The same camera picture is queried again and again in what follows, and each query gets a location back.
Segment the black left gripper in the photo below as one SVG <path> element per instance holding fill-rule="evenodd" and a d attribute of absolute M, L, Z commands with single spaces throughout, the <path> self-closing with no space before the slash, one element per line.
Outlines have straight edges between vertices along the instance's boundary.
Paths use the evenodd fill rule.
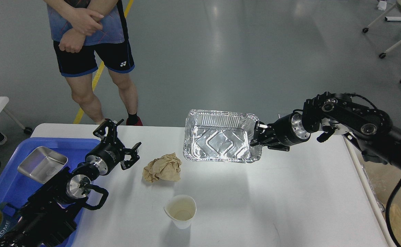
<path fill-rule="evenodd" d="M 138 148 L 141 142 L 130 149 L 120 146 L 124 144 L 118 138 L 117 127 L 124 121 L 120 119 L 114 122 L 111 119 L 105 119 L 93 131 L 93 135 L 100 138 L 103 143 L 98 144 L 85 156 L 85 162 L 96 167 L 100 175 L 108 175 L 119 163 L 122 170 L 127 170 L 140 159 Z M 125 155 L 130 156 L 128 161 L 124 161 Z"/>

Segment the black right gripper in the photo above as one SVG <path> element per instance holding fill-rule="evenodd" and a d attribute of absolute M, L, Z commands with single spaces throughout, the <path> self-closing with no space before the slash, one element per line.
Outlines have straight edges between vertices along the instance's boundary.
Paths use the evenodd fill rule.
<path fill-rule="evenodd" d="M 265 125 L 257 121 L 250 146 L 265 146 L 269 150 L 286 151 L 295 144 L 307 142 L 311 134 L 305 130 L 300 113 L 292 113 Z"/>

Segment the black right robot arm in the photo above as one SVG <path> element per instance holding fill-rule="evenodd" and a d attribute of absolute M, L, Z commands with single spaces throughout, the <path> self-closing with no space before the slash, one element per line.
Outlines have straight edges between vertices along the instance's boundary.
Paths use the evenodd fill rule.
<path fill-rule="evenodd" d="M 390 164 L 401 170 L 401 129 L 393 125 L 389 115 L 373 103 L 369 106 L 354 103 L 355 93 L 328 91 L 307 99 L 303 108 L 276 122 L 257 121 L 251 146 L 266 146 L 270 150 L 289 151 L 295 144 L 307 142 L 312 133 L 321 131 L 317 141 L 322 143 L 333 135 L 342 135 L 360 152 L 365 161 Z M 387 200 L 386 227 L 394 244 L 400 243 L 390 222 L 390 207 L 401 189 L 401 178 Z"/>

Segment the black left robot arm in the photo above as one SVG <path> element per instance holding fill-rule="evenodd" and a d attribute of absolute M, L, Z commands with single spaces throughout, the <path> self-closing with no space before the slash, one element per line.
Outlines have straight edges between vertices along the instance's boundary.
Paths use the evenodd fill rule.
<path fill-rule="evenodd" d="M 98 210 L 108 199 L 105 188 L 94 185 L 100 176 L 114 167 L 122 170 L 138 160 L 141 142 L 126 148 L 117 136 L 123 122 L 106 119 L 93 135 L 97 144 L 75 169 L 63 167 L 37 189 L 17 211 L 18 222 L 0 234 L 0 247 L 55 247 L 62 244 L 77 228 L 75 218 L 82 209 Z"/>

